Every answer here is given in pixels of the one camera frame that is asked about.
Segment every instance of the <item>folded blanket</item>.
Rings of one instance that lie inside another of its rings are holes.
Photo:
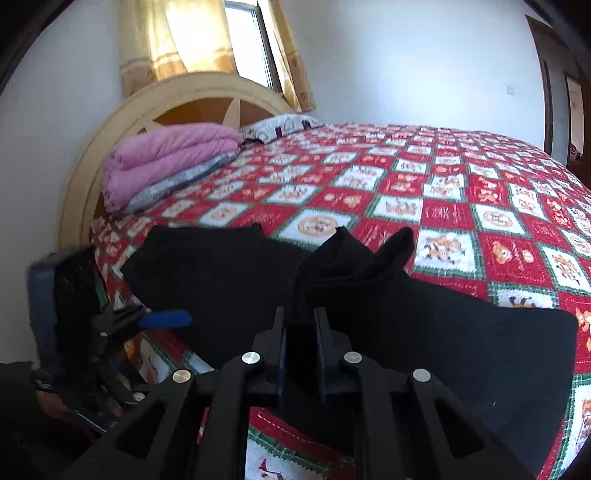
[[[195,165],[194,167],[183,170],[172,177],[159,181],[154,185],[150,185],[133,196],[127,204],[127,207],[125,207],[125,213],[134,213],[153,205],[173,190],[178,189],[187,183],[203,178],[217,170],[224,165],[224,163],[232,161],[237,155],[238,151],[216,155],[210,160],[206,160],[199,165]]]
[[[146,187],[216,155],[234,152],[241,143],[240,133],[217,124],[172,125],[125,138],[105,164],[106,210],[121,210]]]
[[[226,138],[242,143],[242,134],[219,124],[166,125],[121,140],[109,155],[116,170],[130,170],[201,143]]]

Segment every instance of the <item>window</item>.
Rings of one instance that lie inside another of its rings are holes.
[[[256,0],[225,2],[230,41],[241,77],[281,91],[269,38]]]

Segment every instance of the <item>printed pillowcase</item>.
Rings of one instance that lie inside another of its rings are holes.
[[[244,140],[260,140],[264,144],[271,143],[277,138],[291,135],[301,130],[322,127],[324,124],[310,115],[301,113],[284,113],[283,115],[265,118],[247,127],[241,128]]]
[[[234,160],[234,158],[238,156],[238,152],[239,150],[235,152],[221,153],[207,161],[195,165],[194,167],[180,171],[167,179],[144,188],[141,192],[133,196],[127,204],[127,207],[125,207],[124,212],[134,213],[138,210],[143,210],[152,206],[173,190],[179,189],[187,183],[202,179],[204,176],[209,175],[225,163]]]

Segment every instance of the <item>metal screw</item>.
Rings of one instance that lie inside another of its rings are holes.
[[[246,352],[242,355],[242,361],[249,365],[257,363],[260,359],[261,356],[256,352]]]
[[[417,382],[428,382],[429,380],[431,380],[431,374],[425,370],[424,368],[417,368],[414,372],[413,372],[413,378],[417,381]]]
[[[358,364],[361,360],[363,360],[361,353],[357,352],[347,352],[343,358],[348,364]]]
[[[185,383],[188,382],[191,378],[191,372],[189,370],[177,370],[173,373],[173,380],[176,383]]]

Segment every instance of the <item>curtain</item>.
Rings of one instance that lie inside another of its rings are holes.
[[[285,101],[299,112],[314,110],[280,0],[258,4]],[[119,64],[126,97],[187,72],[237,72],[223,0],[119,0]]]
[[[258,0],[285,100],[296,111],[316,108],[308,74],[280,0]]]
[[[125,96],[187,72],[236,72],[223,0],[119,0]]]

